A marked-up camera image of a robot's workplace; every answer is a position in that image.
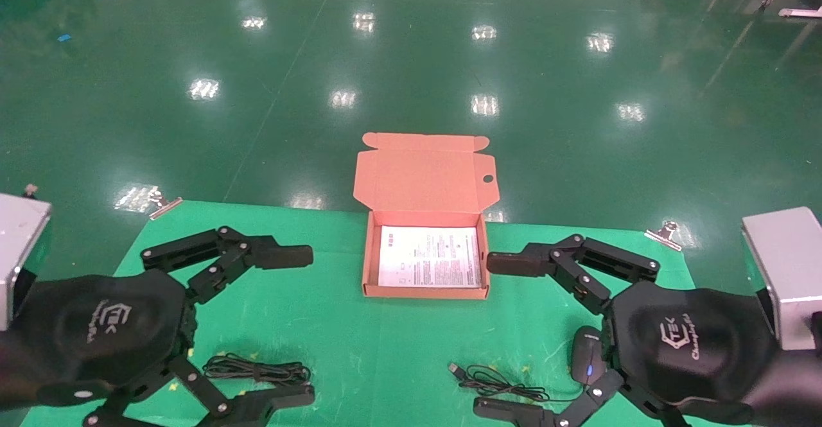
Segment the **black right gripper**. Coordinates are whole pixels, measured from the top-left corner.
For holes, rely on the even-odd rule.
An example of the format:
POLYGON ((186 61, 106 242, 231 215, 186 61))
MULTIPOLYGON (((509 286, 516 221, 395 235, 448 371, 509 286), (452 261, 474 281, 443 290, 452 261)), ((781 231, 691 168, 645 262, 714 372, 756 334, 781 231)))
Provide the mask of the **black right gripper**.
POLYGON ((631 392, 664 405, 739 403, 779 349, 748 295, 637 283, 607 318, 614 368, 631 392))

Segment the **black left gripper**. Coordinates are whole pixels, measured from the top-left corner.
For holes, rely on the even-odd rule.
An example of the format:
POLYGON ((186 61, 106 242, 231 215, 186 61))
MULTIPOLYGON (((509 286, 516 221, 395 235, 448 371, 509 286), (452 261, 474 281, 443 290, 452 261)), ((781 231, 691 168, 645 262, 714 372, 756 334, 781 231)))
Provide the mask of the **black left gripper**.
POLYGON ((314 402, 309 384, 226 398, 185 357, 194 333, 187 290, 162 272, 36 283, 10 325, 10 406, 106 399, 85 426, 155 426, 124 412, 173 374, 208 411, 197 426, 265 426, 277 410, 314 402))

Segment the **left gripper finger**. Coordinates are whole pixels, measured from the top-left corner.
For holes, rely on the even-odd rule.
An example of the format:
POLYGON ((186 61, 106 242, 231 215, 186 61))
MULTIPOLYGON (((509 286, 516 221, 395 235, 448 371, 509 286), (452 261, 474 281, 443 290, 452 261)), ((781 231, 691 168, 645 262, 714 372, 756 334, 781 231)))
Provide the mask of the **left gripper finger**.
POLYGON ((191 277, 187 298, 192 304, 206 304, 252 267, 262 270, 306 267, 313 263, 309 245, 280 245, 271 235, 244 235, 221 226, 145 249, 144 269, 171 273, 209 261, 191 277))

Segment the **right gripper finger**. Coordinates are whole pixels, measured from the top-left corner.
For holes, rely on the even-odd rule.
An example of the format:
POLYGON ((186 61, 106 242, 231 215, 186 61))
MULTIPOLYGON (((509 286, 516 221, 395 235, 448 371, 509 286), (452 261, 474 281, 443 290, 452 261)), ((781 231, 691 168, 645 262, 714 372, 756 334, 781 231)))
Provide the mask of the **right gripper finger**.
POLYGON ((599 315, 611 302, 611 292, 588 269, 635 284, 655 283, 660 263, 635 252, 581 234, 557 243, 527 243, 521 252, 490 252, 487 269, 513 277, 551 277, 582 304, 599 315))
POLYGON ((593 384, 584 388, 579 397, 570 401, 566 410, 555 413, 540 406, 514 403, 490 397, 477 397, 473 411, 477 416, 507 421, 514 426, 582 426, 617 393, 626 395, 643 414, 663 426, 688 426, 675 403, 667 403, 651 393, 655 377, 666 375, 681 382, 691 375, 690 368, 658 368, 652 376, 629 376, 622 369, 610 369, 593 384))

